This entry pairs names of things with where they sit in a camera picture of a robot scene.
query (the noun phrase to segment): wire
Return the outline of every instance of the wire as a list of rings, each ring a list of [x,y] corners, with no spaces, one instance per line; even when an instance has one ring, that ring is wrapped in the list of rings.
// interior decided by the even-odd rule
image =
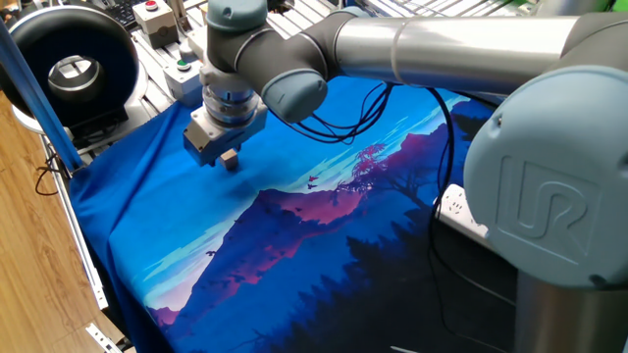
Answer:
[[[375,98],[374,102],[371,104],[366,113],[364,109],[366,107],[366,103],[368,98],[377,91],[378,88],[386,85],[386,87],[380,92],[380,94]],[[318,142],[322,143],[344,143],[351,144],[355,137],[364,131],[371,128],[381,117],[386,109],[389,99],[391,97],[391,93],[393,92],[393,88],[397,86],[395,83],[380,83],[375,86],[373,89],[369,91],[362,102],[362,107],[360,111],[360,118],[358,122],[353,126],[337,126],[331,123],[328,123],[324,119],[320,118],[316,114],[312,115],[312,118],[319,124],[321,124],[329,133],[319,131],[311,126],[307,126],[303,123],[297,123],[295,126],[290,125],[284,121],[282,121],[286,126],[293,129],[294,131],[310,138]]]
[[[61,171],[52,168],[52,160],[54,160],[57,157],[57,152],[53,153],[50,158],[48,158],[45,162],[46,166],[45,167],[37,167],[38,171],[43,171],[41,172],[41,174],[39,175],[39,178],[37,179],[37,183],[35,184],[35,192],[37,193],[37,195],[41,195],[41,196],[53,196],[59,193],[59,191],[55,191],[55,192],[42,192],[39,191],[39,185],[41,184],[41,182],[43,181],[43,176],[46,175],[46,173],[60,173]]]
[[[507,353],[506,351],[495,347],[489,343],[483,342],[479,339],[473,338],[473,337],[469,337],[466,336],[464,334],[458,333],[456,331],[454,331],[453,329],[451,329],[446,320],[445,320],[445,307],[444,307],[444,303],[443,303],[443,296],[441,294],[441,288],[439,286],[439,282],[438,282],[438,278],[436,276],[436,271],[434,269],[434,264],[432,262],[432,255],[434,255],[437,260],[441,263],[441,265],[443,267],[445,267],[447,270],[449,270],[451,273],[457,275],[458,277],[464,279],[465,281],[469,282],[470,284],[476,286],[477,288],[493,295],[494,297],[510,304],[510,305],[515,305],[511,300],[504,298],[503,296],[487,289],[486,287],[482,286],[481,284],[475,282],[474,280],[470,279],[469,277],[461,274],[460,272],[454,270],[444,259],[443,257],[441,257],[441,254],[438,252],[437,248],[436,248],[436,244],[435,244],[435,234],[434,234],[434,225],[435,225],[435,219],[436,217],[440,216],[440,211],[441,211],[441,202],[443,200],[443,195],[445,194],[445,189],[446,187],[449,185],[449,181],[451,179],[451,172],[452,172],[452,168],[453,168],[453,160],[454,160],[454,134],[453,134],[453,121],[451,120],[451,113],[449,111],[449,108],[447,107],[443,97],[441,96],[441,94],[434,88],[427,88],[427,90],[434,96],[434,98],[436,98],[436,100],[439,102],[439,106],[441,107],[441,109],[443,110],[443,114],[445,115],[445,122],[446,122],[446,127],[447,127],[447,142],[445,144],[445,149],[444,149],[444,153],[441,157],[441,165],[439,166],[439,195],[436,199],[436,202],[434,203],[434,208],[432,209],[432,214],[428,223],[428,239],[429,239],[429,246],[428,246],[428,262],[430,265],[430,272],[432,273],[432,278],[434,279],[434,283],[435,283],[435,288],[437,291],[437,296],[438,296],[438,300],[439,300],[439,310],[440,310],[440,314],[441,314],[441,322],[443,324],[443,327],[452,335],[458,336],[460,338],[464,338],[470,341],[473,341],[477,344],[481,344],[484,345],[486,347],[492,348],[494,350],[496,350],[497,352],[501,352],[501,353]],[[440,184],[440,173],[441,173],[441,166],[442,163],[444,161],[444,156],[445,156],[445,151],[447,151],[447,165],[445,168],[445,180],[443,182],[443,184]]]

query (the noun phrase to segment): tree silhouette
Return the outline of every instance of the tree silhouette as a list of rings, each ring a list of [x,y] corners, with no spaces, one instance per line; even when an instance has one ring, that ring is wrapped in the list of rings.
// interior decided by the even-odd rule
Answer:
[[[431,162],[440,155],[444,143],[424,135],[408,134],[401,150],[384,158],[383,143],[366,147],[357,156],[349,182],[341,182],[337,190],[365,193],[370,190],[394,190],[408,197],[421,209],[429,208],[419,196],[419,187],[436,180],[438,163]]]

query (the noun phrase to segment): white power strip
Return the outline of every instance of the white power strip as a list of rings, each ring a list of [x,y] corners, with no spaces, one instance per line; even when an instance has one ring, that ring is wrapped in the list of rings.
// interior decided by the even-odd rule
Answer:
[[[477,224],[473,219],[469,205],[467,204],[466,194],[462,187],[451,184],[447,190],[445,190],[440,211],[439,221],[458,230],[488,249],[493,250],[487,240],[489,229],[483,225]]]

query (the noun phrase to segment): blue cloth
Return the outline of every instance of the blue cloth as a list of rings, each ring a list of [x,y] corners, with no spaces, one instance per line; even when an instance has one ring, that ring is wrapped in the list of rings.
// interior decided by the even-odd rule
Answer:
[[[335,79],[319,116],[355,124],[377,84]],[[444,98],[456,121],[452,181],[461,183],[470,136],[491,111],[448,92]],[[405,334],[395,325],[381,334],[340,328],[367,320],[351,308],[364,307],[360,300],[392,305],[428,287],[425,275],[404,283],[412,290],[379,289],[392,287],[388,278],[403,271],[415,278],[412,262],[425,260],[423,251],[412,251],[415,240],[425,245],[446,141],[434,98],[396,87],[382,119],[349,146],[310,140],[269,116],[266,128],[242,146],[233,173],[220,165],[200,168],[187,155],[189,114],[174,105],[71,182],[79,223],[112,279],[138,352],[164,351],[164,337],[177,352],[302,352],[300,345],[368,351],[354,344],[386,347],[393,343],[387,329]],[[330,308],[336,308],[333,318],[325,314]],[[409,307],[360,312],[377,323],[403,323],[398,316],[413,313]],[[421,339],[446,334],[433,325],[437,318],[424,319],[430,333]],[[326,346],[338,344],[321,330],[327,327],[337,327],[346,341]],[[354,339],[358,333],[373,341]]]

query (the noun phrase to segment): small wooden block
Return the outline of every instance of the small wooden block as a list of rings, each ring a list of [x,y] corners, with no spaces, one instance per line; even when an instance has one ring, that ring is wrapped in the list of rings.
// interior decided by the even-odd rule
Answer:
[[[228,171],[237,168],[237,152],[233,148],[223,153],[218,160]]]
[[[207,3],[200,5],[198,8],[200,9],[201,14],[203,14],[203,22],[207,25]]]

